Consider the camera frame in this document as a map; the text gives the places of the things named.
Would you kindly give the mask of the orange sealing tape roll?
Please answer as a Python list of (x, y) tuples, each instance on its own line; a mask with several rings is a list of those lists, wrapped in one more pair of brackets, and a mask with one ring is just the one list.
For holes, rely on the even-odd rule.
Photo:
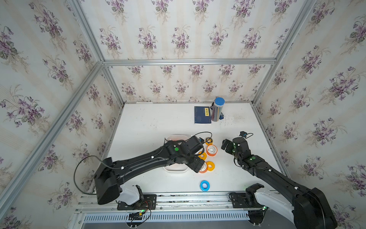
[(214, 145), (208, 145), (207, 148), (206, 148), (206, 154), (208, 156), (216, 156), (217, 152), (218, 152), (218, 149)]
[(202, 159), (202, 160), (206, 160), (206, 158), (207, 158), (207, 154), (204, 152), (204, 153), (201, 153), (200, 155), (199, 155), (199, 157)]
[(199, 170), (199, 173), (206, 173), (208, 171), (208, 165), (207, 163), (205, 162), (203, 164), (203, 166), (201, 167), (201, 169)]

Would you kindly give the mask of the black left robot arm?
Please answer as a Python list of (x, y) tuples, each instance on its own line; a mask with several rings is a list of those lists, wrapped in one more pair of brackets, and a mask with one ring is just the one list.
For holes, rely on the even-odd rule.
[(131, 159), (113, 161), (104, 159), (94, 174), (94, 183), (99, 205), (108, 204), (120, 196), (121, 187), (130, 179), (153, 169), (185, 164), (198, 173), (205, 161), (198, 155), (204, 150), (204, 140), (192, 136), (187, 140), (169, 140), (156, 150)]

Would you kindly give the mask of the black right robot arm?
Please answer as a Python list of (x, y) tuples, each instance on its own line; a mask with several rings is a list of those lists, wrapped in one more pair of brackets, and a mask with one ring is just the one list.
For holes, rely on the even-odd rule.
[(221, 149), (233, 155), (234, 163), (244, 171), (261, 179), (274, 188), (267, 191), (264, 185), (256, 183), (244, 193), (230, 193), (234, 208), (270, 208), (287, 218), (298, 229), (335, 229), (336, 218), (325, 194), (309, 189), (275, 170), (263, 158), (253, 155), (244, 137), (225, 139)]

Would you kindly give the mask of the white plastic storage box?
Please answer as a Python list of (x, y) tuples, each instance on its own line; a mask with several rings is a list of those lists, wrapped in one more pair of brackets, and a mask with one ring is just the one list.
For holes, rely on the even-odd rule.
[[(170, 140), (171, 141), (188, 140), (190, 137), (191, 135), (185, 135), (185, 134), (170, 135), (166, 138), (166, 142)], [(164, 170), (169, 173), (184, 173), (188, 170), (188, 166), (186, 164), (173, 164), (164, 167)]]

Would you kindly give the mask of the blue sealing tape roll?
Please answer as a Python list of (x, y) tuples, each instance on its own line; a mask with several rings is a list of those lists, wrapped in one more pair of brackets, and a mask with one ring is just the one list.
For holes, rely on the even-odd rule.
[(209, 189), (210, 189), (210, 183), (206, 180), (203, 180), (200, 183), (200, 190), (203, 191), (203, 192), (208, 192)]

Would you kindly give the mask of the silver cylinder blue lid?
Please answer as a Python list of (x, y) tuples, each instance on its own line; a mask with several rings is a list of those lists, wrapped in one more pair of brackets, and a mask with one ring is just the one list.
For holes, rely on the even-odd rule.
[(214, 122), (218, 122), (219, 120), (224, 119), (223, 115), (223, 107), (225, 104), (225, 100), (222, 97), (217, 97), (211, 105), (211, 120)]

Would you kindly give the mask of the dark blue booklet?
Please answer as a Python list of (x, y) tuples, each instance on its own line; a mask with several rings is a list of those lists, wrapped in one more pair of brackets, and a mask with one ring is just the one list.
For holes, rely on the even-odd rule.
[(211, 124), (211, 111), (208, 106), (194, 107), (194, 123), (200, 125)]

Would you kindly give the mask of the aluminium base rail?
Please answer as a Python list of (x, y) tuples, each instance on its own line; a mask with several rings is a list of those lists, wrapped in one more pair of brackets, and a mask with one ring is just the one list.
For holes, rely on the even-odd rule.
[[(232, 192), (146, 193), (145, 202), (138, 207), (128, 206), (122, 201), (99, 205), (95, 197), (82, 196), (68, 228), (81, 229), (88, 223), (122, 223), (135, 229), (150, 222), (205, 221), (248, 221), (260, 228), (265, 224), (267, 214), (275, 212), (270, 208), (263, 210), (261, 206), (234, 208), (230, 193)], [(142, 220), (128, 220), (130, 213), (140, 210), (146, 210)]]

